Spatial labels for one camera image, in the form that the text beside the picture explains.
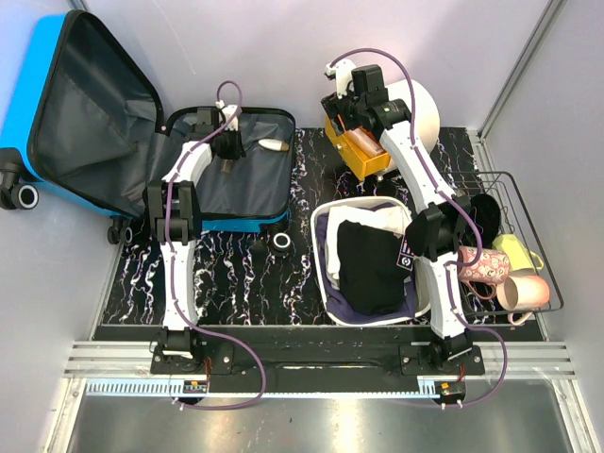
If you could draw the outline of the cream cylindrical drawer box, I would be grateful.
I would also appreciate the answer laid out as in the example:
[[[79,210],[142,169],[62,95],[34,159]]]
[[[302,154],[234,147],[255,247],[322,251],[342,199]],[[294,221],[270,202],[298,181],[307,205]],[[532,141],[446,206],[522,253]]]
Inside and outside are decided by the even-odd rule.
[[[387,89],[391,101],[402,101],[410,109],[406,119],[395,124],[392,129],[384,130],[381,137],[359,127],[381,145],[383,154],[370,158],[353,141],[351,131],[354,129],[342,129],[342,123],[328,118],[325,121],[325,133],[329,141],[359,181],[396,170],[397,163],[401,161],[400,152],[396,150],[398,146],[414,158],[414,147],[423,149],[424,154],[428,155],[439,138],[440,114],[433,97],[422,84],[413,79],[400,80],[389,84]]]

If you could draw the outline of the blue fish-print suitcase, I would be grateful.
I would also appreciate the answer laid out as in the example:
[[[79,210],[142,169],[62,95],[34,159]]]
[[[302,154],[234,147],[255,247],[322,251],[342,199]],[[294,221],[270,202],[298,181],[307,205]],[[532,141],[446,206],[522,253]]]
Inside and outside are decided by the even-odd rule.
[[[288,227],[295,120],[282,109],[245,107],[246,156],[211,164],[195,184],[202,230],[275,234]],[[111,243],[147,217],[145,190],[174,166],[183,143],[219,126],[215,103],[166,115],[153,83],[93,14],[73,9],[34,26],[1,129],[1,206],[31,210],[40,190],[108,216]],[[288,152],[259,146],[289,144]]]

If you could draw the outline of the black cloth garment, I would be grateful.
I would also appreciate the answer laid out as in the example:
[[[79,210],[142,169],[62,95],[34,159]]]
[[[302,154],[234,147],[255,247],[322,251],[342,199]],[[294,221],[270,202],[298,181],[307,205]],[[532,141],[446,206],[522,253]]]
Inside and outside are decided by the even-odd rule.
[[[412,314],[405,291],[411,270],[399,264],[401,243],[392,231],[351,221],[339,225],[339,287],[352,311],[370,318]]]

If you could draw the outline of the white rectangular tube box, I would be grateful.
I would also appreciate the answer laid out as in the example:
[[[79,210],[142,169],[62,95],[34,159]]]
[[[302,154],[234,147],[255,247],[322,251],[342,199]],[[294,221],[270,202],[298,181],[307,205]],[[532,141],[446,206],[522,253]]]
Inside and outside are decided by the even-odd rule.
[[[357,147],[370,158],[374,158],[384,153],[384,149],[381,147],[381,145],[376,143],[361,128],[352,130],[351,137]]]

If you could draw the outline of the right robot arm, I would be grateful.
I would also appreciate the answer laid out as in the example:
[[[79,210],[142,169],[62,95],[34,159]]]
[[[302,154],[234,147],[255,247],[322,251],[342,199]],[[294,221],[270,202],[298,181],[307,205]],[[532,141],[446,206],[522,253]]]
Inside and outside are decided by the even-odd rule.
[[[471,199],[457,196],[430,158],[440,131],[435,101],[410,78],[386,84],[377,65],[358,67],[344,59],[328,65],[325,75],[336,86],[321,101],[325,132],[346,166],[359,180],[397,170],[410,192],[415,214],[404,243],[424,274],[437,336],[427,348],[428,362],[449,374],[473,347],[458,280]]]

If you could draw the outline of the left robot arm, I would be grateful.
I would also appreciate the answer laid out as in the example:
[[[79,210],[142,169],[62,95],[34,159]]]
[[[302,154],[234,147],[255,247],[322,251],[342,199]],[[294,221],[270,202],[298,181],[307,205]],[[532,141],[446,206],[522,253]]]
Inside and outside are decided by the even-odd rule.
[[[159,242],[166,289],[163,326],[154,340],[150,365],[153,375],[191,374],[208,364],[194,303],[193,255],[202,226],[195,184],[211,164],[210,142],[237,140],[242,111],[223,102],[216,107],[225,123],[202,139],[183,143],[172,169],[149,183],[144,193],[149,223]]]

